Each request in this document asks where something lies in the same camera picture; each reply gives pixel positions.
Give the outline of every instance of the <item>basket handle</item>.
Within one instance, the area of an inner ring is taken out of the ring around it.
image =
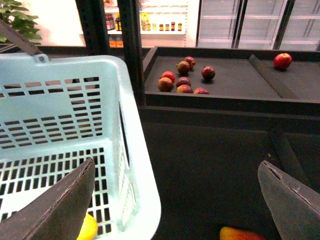
[[[13,44],[17,45],[21,50],[30,56],[36,54],[43,54],[29,39],[22,36],[12,27],[10,27],[6,22],[0,19],[0,34],[6,37]]]

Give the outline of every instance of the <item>glass door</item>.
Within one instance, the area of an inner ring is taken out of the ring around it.
[[[286,4],[287,0],[248,0],[238,48],[273,49]]]
[[[319,50],[320,0],[295,0],[280,49]]]
[[[231,48],[239,0],[203,0],[197,46]]]

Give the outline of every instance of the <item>tray divider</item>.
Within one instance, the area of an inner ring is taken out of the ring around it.
[[[147,55],[144,57],[142,61],[144,82],[147,81],[149,73],[156,62],[157,56],[158,56],[158,47],[155,46],[151,48],[150,51],[147,53]]]
[[[254,54],[250,56],[248,61],[281,98],[299,99],[299,97],[278,79]]]
[[[301,167],[301,164],[282,129],[279,126],[274,127],[269,131],[269,136],[283,167],[283,171],[309,188],[312,188],[309,179]]]

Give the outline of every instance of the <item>green plant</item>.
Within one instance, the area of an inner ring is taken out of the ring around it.
[[[25,38],[31,41],[41,40],[41,36],[37,34],[39,29],[35,28],[37,23],[34,21],[38,19],[38,16],[28,15],[29,10],[21,5],[21,2],[15,0],[0,0],[0,19]],[[9,44],[11,42],[0,35],[0,43]]]

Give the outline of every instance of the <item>white wall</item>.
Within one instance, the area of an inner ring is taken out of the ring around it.
[[[44,46],[83,46],[82,32],[75,0],[22,0],[35,21]]]

